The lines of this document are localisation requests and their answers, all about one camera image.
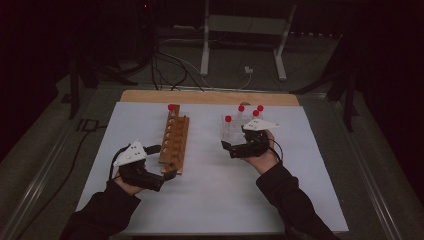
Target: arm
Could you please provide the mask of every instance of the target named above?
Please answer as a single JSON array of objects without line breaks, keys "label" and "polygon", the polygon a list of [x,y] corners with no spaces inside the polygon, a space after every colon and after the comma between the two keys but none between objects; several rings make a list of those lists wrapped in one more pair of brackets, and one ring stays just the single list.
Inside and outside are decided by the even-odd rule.
[{"label": "arm", "polygon": [[[268,136],[274,140],[269,131]],[[273,141],[270,141],[270,146],[274,147]],[[260,157],[245,160],[261,174],[256,184],[278,209],[286,225],[286,234],[291,234],[294,228],[319,240],[338,239],[315,213],[311,200],[299,189],[298,179],[278,162],[270,150]]]},{"label": "arm", "polygon": [[121,232],[140,203],[134,195],[141,190],[121,178],[109,182],[104,192],[95,193],[81,211],[71,215],[60,239],[108,239]]}]

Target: small bottle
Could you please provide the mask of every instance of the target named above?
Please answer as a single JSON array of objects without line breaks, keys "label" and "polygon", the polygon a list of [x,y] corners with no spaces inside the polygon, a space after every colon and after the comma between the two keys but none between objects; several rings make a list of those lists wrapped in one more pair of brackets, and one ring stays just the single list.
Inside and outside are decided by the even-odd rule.
[{"label": "small bottle", "polygon": [[230,115],[225,116],[224,131],[225,131],[226,136],[229,136],[229,134],[230,134],[231,120],[232,120],[232,118],[231,118]]},{"label": "small bottle", "polygon": [[259,118],[259,111],[258,110],[253,110],[252,119],[256,119],[256,118]]},{"label": "small bottle", "polygon": [[263,110],[264,110],[264,106],[263,106],[263,105],[259,105],[259,106],[257,107],[257,110],[259,111],[259,116],[258,116],[258,118],[263,119],[262,112],[263,112]]},{"label": "small bottle", "polygon": [[244,112],[244,106],[240,105],[238,107],[237,120],[241,120],[243,118],[243,112]]},{"label": "small bottle", "polygon": [[175,106],[174,106],[174,104],[168,104],[168,110],[169,110],[169,114],[171,116],[175,116]]}]

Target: dark background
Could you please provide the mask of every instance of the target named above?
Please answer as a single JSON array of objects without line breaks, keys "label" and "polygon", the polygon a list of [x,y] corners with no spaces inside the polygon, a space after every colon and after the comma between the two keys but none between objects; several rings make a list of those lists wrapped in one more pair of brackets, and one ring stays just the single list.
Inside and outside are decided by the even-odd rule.
[{"label": "dark background", "polygon": [[[211,1],[211,11],[279,16],[283,3]],[[424,203],[423,34],[420,1],[299,1],[291,31],[343,37],[324,74],[347,64],[359,69],[357,90]],[[55,83],[69,73],[67,50],[76,43],[104,61],[122,51],[106,34],[99,10],[107,1],[2,1],[0,6],[0,112],[3,159],[56,97]],[[203,24],[203,1],[151,1],[161,27]],[[130,24],[131,8],[116,12],[115,26]]]}]

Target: white paper sheet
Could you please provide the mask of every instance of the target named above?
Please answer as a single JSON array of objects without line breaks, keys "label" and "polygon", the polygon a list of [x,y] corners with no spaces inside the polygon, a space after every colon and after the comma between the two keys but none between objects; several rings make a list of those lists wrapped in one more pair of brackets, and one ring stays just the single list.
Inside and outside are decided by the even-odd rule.
[{"label": "white paper sheet", "polygon": [[[246,107],[251,113],[256,106]],[[246,162],[231,159],[221,146],[221,116],[236,114],[235,105],[182,104],[190,118],[184,172],[160,192],[142,191],[141,204],[123,233],[270,234],[284,231],[282,220],[255,185],[259,174]],[[115,153],[135,139],[145,146],[161,144],[167,104],[117,103],[77,209],[103,191]],[[317,214],[332,231],[348,231],[337,196],[302,107],[265,106],[263,118],[278,123],[275,140],[284,165],[299,178]],[[158,174],[159,154],[146,167]]]}]

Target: white stand leg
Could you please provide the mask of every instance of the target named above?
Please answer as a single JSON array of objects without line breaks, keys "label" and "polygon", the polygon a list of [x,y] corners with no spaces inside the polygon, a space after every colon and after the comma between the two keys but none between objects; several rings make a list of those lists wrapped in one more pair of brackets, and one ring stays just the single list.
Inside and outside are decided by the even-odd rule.
[{"label": "white stand leg", "polygon": [[205,1],[205,30],[203,40],[202,63],[200,64],[200,75],[206,77],[209,68],[209,0]]},{"label": "white stand leg", "polygon": [[274,49],[274,58],[275,58],[275,66],[277,67],[278,80],[286,81],[287,75],[286,75],[286,70],[284,70],[283,59],[281,59],[281,54],[278,54],[277,49]]},{"label": "white stand leg", "polygon": [[283,49],[284,49],[284,45],[286,44],[287,37],[289,36],[290,26],[291,26],[291,22],[293,20],[295,11],[296,11],[296,5],[292,5],[290,10],[290,15],[284,26],[284,31],[281,36],[280,45],[278,46],[278,49],[274,49],[275,66],[277,68],[278,80],[280,81],[287,80],[286,70],[284,70],[284,64],[283,64],[283,59],[281,58],[281,55],[283,53]]}]

